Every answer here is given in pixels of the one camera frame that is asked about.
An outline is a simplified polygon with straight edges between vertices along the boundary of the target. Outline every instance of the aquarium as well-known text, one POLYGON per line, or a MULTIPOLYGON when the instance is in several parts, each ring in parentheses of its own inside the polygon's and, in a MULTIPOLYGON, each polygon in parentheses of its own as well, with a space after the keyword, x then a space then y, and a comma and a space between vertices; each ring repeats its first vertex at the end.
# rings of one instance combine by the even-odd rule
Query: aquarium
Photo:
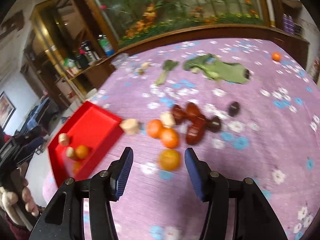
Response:
POLYGON ((259 0, 95 1, 120 47, 199 25, 263 24, 259 0))

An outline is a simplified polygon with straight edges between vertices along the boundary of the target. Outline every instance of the human hand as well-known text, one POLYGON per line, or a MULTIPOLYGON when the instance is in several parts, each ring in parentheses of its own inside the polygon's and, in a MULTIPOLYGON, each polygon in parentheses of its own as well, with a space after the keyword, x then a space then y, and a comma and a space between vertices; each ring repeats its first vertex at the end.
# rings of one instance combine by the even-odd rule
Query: human hand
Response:
MULTIPOLYGON (((23 180, 23 186, 25 187, 22 190, 22 200, 26 203, 25 208, 27 212, 31 213, 33 216, 39 215, 39 208, 31 196, 30 190, 27 188, 28 181, 23 180)), ((14 192, 8 192, 3 187, 0 187, 0 206, 8 214, 13 223, 19 226, 24 226, 25 224, 20 219, 19 215, 16 213, 13 205, 18 202, 18 195, 14 192)))

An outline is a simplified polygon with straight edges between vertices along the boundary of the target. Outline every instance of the person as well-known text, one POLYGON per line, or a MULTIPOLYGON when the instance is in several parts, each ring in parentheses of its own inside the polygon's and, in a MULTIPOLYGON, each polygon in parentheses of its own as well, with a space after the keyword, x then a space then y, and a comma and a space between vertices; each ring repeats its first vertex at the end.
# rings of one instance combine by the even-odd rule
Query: person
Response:
MULTIPOLYGON (((30 190, 27 188, 28 181, 24 179, 22 191, 22 200, 26 203, 25 208, 33 216, 38 216, 41 211, 36 205, 30 190)), ((17 203, 18 196, 14 192, 8 192, 3 187, 0 187, 0 207, 5 211, 5 220, 8 223, 10 230, 17 240, 28 240, 31 232, 25 227, 20 217, 16 213, 13 205, 17 203)))

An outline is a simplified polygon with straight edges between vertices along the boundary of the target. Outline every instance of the table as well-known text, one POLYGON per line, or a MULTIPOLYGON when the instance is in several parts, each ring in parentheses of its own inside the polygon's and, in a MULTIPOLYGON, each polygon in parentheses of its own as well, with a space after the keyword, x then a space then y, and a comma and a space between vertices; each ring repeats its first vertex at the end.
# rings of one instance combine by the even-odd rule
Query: table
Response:
MULTIPOLYGON (((151 49, 130 57, 91 101, 123 119, 135 118, 144 124, 159 119, 175 103, 194 102, 207 117, 218 115, 223 120, 221 132, 207 131, 193 147, 198 158, 226 178, 253 178, 288 239, 299 239, 319 209, 320 93, 302 67, 271 41, 207 39, 151 49), (273 52, 282 55, 281 62, 271 59, 273 52), (244 85, 215 82, 182 69, 185 60, 206 53, 241 63, 250 70, 250 81, 244 85), (180 64, 157 88, 153 83, 167 59, 180 64), (144 62, 151 65, 144 75, 128 72, 144 62), (236 117, 226 112, 233 101, 241 106, 236 117)), ((183 135, 186 126, 176 130, 183 154, 188 147, 183 135)), ((124 195, 111 204, 119 239, 198 239, 207 203, 197 199, 184 163, 175 172, 159 169, 157 157, 164 147, 144 129, 136 136, 123 135, 92 175, 118 159, 126 146, 134 151, 134 163, 124 195)), ((56 189, 50 174, 43 187, 48 202, 56 189)), ((90 239, 87 201, 84 209, 85 235, 90 239)))

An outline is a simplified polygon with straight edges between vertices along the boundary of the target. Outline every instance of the floor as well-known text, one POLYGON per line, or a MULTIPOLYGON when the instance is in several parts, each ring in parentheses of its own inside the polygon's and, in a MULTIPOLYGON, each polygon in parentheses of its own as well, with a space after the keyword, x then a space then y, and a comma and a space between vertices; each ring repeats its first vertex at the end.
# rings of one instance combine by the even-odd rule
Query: floor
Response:
MULTIPOLYGON (((74 101, 70 105, 70 109, 67 109, 62 116, 68 117, 71 116, 74 111, 78 109, 80 106, 79 101, 74 101)), ((63 126, 60 118, 56 121, 57 124, 54 130, 50 134, 50 138, 48 141, 50 141, 51 138, 53 138, 60 128, 63 126)), ((45 202, 43 196, 42 196, 42 186, 44 183, 45 178, 47 177, 49 171, 51 170, 49 156, 48 156, 48 150, 46 150, 41 153, 40 155, 34 154, 32 160, 30 161, 28 171, 26 174, 26 179, 29 181, 29 189, 31 191, 31 194, 39 206, 45 207, 47 206, 47 203, 45 202)))

